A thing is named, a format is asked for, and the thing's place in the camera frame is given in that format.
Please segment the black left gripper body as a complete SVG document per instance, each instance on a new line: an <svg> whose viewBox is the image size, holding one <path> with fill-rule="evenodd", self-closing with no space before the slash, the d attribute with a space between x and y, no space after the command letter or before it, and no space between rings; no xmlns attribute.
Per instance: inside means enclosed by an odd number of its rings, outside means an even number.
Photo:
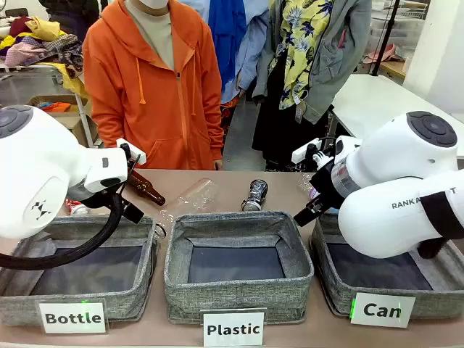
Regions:
<svg viewBox="0 0 464 348"><path fill-rule="evenodd" d="M112 210L120 217L131 216L131 203L124 199L119 193L112 194Z"/></svg>

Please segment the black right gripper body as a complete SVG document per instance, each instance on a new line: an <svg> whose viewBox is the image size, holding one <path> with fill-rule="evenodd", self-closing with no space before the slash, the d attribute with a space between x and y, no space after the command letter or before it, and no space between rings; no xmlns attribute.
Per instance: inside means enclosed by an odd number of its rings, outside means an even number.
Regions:
<svg viewBox="0 0 464 348"><path fill-rule="evenodd" d="M344 197L336 190L332 182L331 171L334 167L334 160L324 164L321 169L311 178L313 188L319 193L315 199L315 206L320 211L326 211L330 208L339 209L344 201Z"/></svg>

